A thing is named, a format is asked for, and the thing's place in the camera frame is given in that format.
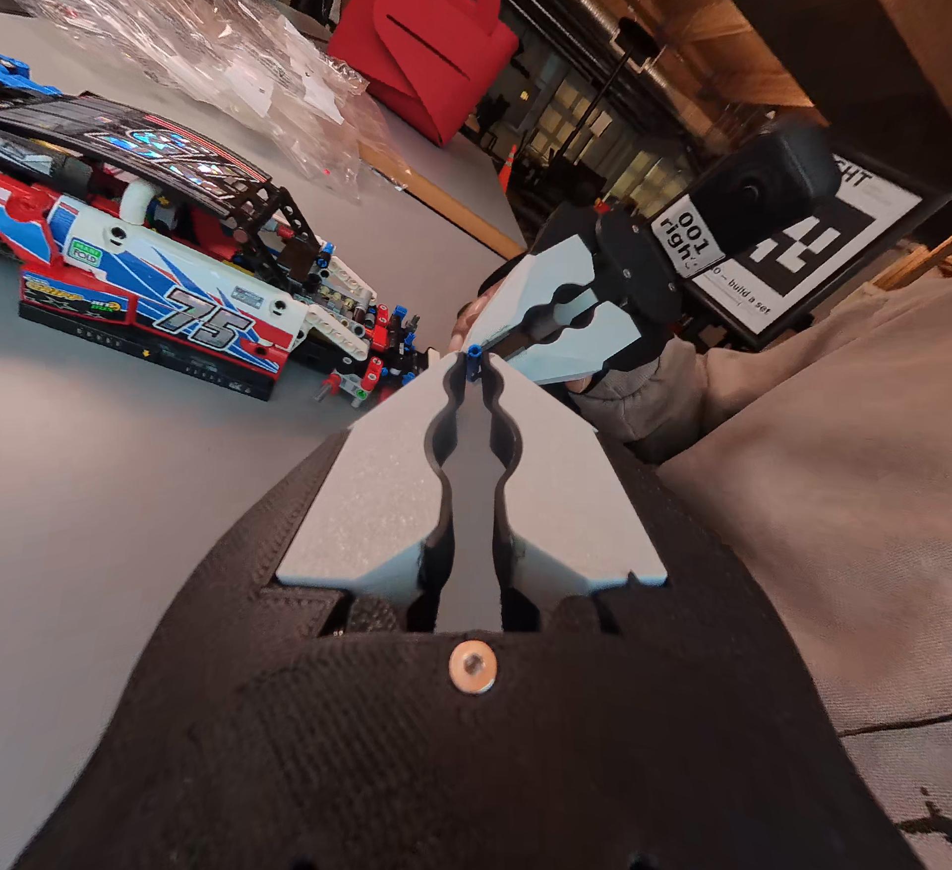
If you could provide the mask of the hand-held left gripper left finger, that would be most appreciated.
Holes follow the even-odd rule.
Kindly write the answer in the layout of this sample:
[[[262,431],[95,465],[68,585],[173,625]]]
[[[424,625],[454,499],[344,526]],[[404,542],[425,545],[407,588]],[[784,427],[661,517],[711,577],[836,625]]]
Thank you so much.
[[[351,424],[275,578],[289,587],[419,590],[444,486],[431,427],[450,405],[449,354]]]

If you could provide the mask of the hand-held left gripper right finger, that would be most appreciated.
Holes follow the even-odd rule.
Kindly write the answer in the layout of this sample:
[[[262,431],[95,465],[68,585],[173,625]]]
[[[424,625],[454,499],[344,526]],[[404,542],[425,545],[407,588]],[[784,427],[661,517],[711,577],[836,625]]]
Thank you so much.
[[[665,584],[667,570],[594,428],[497,355],[482,358],[494,489],[493,556],[505,593],[588,597]]]

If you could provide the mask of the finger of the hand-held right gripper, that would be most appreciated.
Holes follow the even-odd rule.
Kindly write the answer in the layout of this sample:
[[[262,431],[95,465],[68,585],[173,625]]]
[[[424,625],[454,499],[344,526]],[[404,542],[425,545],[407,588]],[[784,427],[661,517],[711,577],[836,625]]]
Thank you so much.
[[[625,308],[581,292],[565,303],[530,308],[489,352],[545,386],[595,375],[643,338],[643,327]]]
[[[490,343],[506,329],[518,325],[530,308],[536,305],[556,304],[557,293],[564,288],[586,291],[594,280],[592,254],[578,235],[541,251],[521,258],[472,325],[465,346],[466,352],[479,344],[489,353]]]

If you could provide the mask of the brick-built toy race car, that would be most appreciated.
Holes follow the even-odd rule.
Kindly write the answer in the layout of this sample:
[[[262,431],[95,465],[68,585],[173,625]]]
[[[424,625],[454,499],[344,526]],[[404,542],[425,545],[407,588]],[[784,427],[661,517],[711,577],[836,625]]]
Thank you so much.
[[[292,195],[187,127],[35,82],[1,58],[2,252],[19,315],[269,400],[289,360],[318,400],[389,396],[441,357],[317,237]]]

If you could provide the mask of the person's right forearm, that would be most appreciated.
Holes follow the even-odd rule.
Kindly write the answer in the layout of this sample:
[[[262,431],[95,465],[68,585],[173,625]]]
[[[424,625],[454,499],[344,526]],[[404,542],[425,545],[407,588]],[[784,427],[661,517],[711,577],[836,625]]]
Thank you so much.
[[[950,281],[924,278],[885,291],[867,282],[826,318],[758,353],[714,348],[698,354],[671,340],[653,362],[629,372],[610,370],[584,393],[569,397],[599,432],[636,445],[642,459],[662,463],[689,448],[749,404],[824,357],[898,316],[938,313],[950,334]]]

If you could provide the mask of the person's right hand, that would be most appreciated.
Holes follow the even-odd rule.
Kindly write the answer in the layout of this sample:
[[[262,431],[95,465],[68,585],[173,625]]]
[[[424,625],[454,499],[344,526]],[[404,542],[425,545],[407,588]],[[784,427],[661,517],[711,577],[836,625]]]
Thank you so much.
[[[499,287],[499,283],[491,286],[486,292],[482,293],[482,295],[480,295],[477,299],[472,301],[460,311],[457,321],[451,330],[450,338],[447,342],[447,353],[458,352],[465,347],[465,341],[470,333],[472,325],[482,314],[482,311],[489,301],[494,297]]]

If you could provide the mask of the black pole lamp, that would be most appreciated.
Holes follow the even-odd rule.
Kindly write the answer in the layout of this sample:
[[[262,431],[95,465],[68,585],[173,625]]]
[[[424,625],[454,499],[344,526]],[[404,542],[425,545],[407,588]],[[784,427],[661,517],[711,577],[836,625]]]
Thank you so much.
[[[627,69],[641,73],[660,52],[654,37],[631,17],[623,16],[610,33],[597,20],[594,23],[593,35],[581,39],[592,84],[591,100],[560,150],[573,166],[582,163],[590,144],[611,124],[608,108],[613,86],[624,81]]]

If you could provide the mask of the red felt bag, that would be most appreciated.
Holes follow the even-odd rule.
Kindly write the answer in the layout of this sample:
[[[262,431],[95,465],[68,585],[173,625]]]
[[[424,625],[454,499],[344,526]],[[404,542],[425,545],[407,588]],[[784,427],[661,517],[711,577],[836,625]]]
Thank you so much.
[[[328,53],[444,147],[517,52],[500,13],[501,0],[350,0]]]

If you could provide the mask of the person's beige sweatshirt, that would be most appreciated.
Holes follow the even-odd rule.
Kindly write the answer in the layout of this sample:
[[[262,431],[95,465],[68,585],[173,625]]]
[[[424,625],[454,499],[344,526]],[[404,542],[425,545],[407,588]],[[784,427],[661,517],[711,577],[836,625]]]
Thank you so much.
[[[659,474],[768,593],[928,868],[950,868],[950,354],[664,355]]]

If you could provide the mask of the pile of clear plastic bags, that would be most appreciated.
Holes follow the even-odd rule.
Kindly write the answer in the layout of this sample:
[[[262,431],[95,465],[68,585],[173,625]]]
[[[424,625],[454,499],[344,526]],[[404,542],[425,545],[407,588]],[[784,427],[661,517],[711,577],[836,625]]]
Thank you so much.
[[[271,141],[308,179],[358,197],[362,165],[408,189],[368,82],[273,0],[15,0],[102,59],[137,67]]]

